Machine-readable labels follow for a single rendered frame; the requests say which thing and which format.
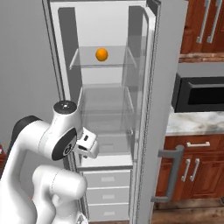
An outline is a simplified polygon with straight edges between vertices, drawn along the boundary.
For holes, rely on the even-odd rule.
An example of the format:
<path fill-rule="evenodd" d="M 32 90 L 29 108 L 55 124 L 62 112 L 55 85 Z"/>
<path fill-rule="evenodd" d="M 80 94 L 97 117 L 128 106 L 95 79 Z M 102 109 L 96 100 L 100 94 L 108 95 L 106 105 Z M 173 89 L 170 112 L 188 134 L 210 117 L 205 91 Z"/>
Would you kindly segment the wooden base cupboard door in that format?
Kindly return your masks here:
<path fill-rule="evenodd" d="M 199 168 L 194 181 L 190 180 L 199 158 Z M 188 180 L 188 199 L 221 198 L 224 195 L 224 153 L 196 154 L 192 157 L 193 165 Z"/>
<path fill-rule="evenodd" d="M 191 170 L 191 163 L 193 161 L 192 155 L 184 155 L 181 159 L 181 164 L 178 169 L 178 177 L 175 185 L 175 190 L 173 192 L 172 201 L 181 200 L 184 193 L 184 187 L 186 186 L 187 176 Z M 158 180 L 157 180 L 157 190 L 156 195 L 159 197 L 164 197 L 166 195 L 169 178 L 172 169 L 172 159 L 163 158 L 160 165 Z"/>

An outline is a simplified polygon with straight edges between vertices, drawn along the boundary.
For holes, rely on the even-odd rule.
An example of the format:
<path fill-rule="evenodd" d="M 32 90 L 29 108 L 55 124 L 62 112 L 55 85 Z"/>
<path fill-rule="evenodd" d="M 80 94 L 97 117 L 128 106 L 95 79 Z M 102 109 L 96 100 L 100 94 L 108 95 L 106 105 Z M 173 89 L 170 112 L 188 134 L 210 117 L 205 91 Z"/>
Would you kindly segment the wooden drawer front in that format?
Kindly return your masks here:
<path fill-rule="evenodd" d="M 210 142 L 210 147 L 192 147 L 186 146 L 187 142 L 192 144 L 203 144 Z M 208 153 L 224 153 L 224 136 L 216 135 L 191 135 L 191 136 L 167 136 L 164 140 L 164 148 L 166 150 L 174 150 L 177 145 L 185 147 L 185 154 L 208 154 Z"/>

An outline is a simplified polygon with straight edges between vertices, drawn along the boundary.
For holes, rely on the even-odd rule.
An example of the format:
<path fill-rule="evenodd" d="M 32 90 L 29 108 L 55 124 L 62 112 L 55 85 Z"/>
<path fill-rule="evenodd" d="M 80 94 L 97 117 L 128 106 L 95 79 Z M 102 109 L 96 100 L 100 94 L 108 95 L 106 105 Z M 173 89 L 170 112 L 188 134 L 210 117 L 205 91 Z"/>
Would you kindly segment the black microwave oven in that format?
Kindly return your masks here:
<path fill-rule="evenodd" d="M 175 113 L 224 111 L 224 77 L 176 74 L 171 105 Z"/>

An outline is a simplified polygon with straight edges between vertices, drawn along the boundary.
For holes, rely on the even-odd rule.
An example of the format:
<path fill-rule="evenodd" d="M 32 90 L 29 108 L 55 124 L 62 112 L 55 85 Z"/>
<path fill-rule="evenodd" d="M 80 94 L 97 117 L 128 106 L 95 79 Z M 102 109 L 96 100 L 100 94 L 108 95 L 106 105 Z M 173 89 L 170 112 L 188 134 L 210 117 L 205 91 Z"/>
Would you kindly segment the orange fruit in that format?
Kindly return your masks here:
<path fill-rule="evenodd" d="M 99 61 L 105 61 L 108 58 L 108 56 L 109 56 L 109 53 L 105 48 L 99 48 L 95 53 L 95 57 Z"/>

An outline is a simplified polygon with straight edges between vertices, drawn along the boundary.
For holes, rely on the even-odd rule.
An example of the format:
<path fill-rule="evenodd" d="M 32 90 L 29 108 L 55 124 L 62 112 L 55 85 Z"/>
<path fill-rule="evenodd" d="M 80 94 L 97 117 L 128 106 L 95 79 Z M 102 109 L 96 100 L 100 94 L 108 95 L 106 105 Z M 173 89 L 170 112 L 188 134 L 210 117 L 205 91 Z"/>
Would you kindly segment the wooden wall cupboard door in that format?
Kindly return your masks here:
<path fill-rule="evenodd" d="M 210 35 L 214 16 L 216 12 L 215 7 L 216 0 L 211 0 L 208 17 L 206 21 L 206 29 L 203 37 L 202 52 L 203 53 L 224 53 L 224 0 L 222 0 L 222 5 L 220 9 L 220 15 L 218 23 L 216 25 L 215 34 L 213 36 L 213 43 L 207 43 L 207 37 Z"/>
<path fill-rule="evenodd" d="M 188 9 L 185 18 L 185 28 L 182 38 L 181 54 L 201 53 L 202 43 L 196 43 L 205 12 L 204 0 L 187 0 Z"/>

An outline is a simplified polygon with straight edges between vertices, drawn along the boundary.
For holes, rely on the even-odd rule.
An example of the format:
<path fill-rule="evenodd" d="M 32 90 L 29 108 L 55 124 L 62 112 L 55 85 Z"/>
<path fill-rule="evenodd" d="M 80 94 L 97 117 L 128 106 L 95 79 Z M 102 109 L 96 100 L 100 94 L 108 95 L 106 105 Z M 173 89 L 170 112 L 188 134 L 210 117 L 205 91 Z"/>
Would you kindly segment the white open fridge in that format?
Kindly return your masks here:
<path fill-rule="evenodd" d="M 128 202 L 107 204 L 128 204 L 129 218 L 126 221 L 130 224 L 144 99 L 146 52 L 152 48 L 152 26 L 156 17 L 146 14 L 144 0 L 43 0 L 43 8 L 61 99 L 75 102 L 81 116 L 80 98 L 84 86 L 120 85 L 129 90 L 134 107 L 133 134 L 96 134 L 99 145 L 97 158 L 83 157 L 74 151 L 65 159 L 64 165 L 81 175 L 83 172 L 130 170 L 129 186 L 88 188 L 128 187 Z M 69 69 L 75 51 L 83 46 L 127 46 L 136 66 Z M 88 219 L 89 206 L 107 205 L 88 204 L 87 194 L 78 204 Z"/>

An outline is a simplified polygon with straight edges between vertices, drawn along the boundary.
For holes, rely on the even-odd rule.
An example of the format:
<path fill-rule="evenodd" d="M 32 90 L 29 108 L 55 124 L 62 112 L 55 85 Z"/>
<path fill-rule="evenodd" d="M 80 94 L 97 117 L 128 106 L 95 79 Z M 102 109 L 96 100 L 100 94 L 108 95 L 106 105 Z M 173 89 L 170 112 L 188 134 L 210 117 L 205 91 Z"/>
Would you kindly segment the glass fridge shelf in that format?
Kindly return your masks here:
<path fill-rule="evenodd" d="M 70 62 L 69 69 L 74 67 L 127 67 L 136 66 L 137 63 L 131 50 L 126 45 L 106 46 L 108 57 L 104 61 L 99 61 L 95 54 L 98 46 L 79 47 Z"/>

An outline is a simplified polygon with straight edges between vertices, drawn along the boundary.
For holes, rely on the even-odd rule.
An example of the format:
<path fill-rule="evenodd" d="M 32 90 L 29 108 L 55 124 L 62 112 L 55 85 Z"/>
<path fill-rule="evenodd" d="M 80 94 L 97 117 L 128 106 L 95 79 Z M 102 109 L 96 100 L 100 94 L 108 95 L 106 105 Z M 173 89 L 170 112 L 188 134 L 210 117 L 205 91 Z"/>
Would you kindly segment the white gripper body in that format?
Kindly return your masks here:
<path fill-rule="evenodd" d="M 77 143 L 77 152 L 85 158 L 97 158 L 99 153 L 99 145 L 94 141 L 81 141 Z"/>

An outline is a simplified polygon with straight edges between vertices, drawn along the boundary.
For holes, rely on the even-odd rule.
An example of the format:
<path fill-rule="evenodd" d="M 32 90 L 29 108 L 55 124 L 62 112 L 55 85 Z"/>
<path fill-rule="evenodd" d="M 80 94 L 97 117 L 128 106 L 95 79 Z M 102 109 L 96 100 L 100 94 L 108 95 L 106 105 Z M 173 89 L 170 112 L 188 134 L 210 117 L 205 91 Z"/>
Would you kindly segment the grey fridge door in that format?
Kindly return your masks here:
<path fill-rule="evenodd" d="M 156 17 L 151 49 L 146 52 L 134 204 L 129 224 L 149 224 L 186 21 L 186 0 L 147 0 L 146 14 Z"/>

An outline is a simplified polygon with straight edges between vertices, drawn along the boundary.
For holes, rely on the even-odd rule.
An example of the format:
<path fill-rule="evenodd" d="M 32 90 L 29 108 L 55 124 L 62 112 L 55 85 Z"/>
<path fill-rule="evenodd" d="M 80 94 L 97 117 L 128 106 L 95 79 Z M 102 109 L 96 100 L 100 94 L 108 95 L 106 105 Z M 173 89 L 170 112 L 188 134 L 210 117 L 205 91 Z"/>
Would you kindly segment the clear fridge crisper bin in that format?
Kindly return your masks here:
<path fill-rule="evenodd" d="M 95 134 L 132 135 L 134 132 L 134 107 L 127 87 L 84 86 L 80 97 L 80 112 L 83 126 Z"/>

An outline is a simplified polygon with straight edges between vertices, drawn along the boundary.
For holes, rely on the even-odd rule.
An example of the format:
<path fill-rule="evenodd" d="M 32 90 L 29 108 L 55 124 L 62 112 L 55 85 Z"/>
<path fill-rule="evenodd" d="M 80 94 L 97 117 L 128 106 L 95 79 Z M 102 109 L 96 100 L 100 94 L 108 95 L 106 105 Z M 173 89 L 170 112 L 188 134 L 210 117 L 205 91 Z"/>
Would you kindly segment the white fridge drawer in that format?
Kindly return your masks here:
<path fill-rule="evenodd" d="M 107 204 L 88 207 L 90 221 L 126 221 L 129 218 L 128 204 Z"/>
<path fill-rule="evenodd" d="M 130 185 L 130 170 L 84 171 L 89 188 Z"/>
<path fill-rule="evenodd" d="M 124 203 L 129 200 L 130 189 L 128 187 L 87 190 L 88 204 Z"/>

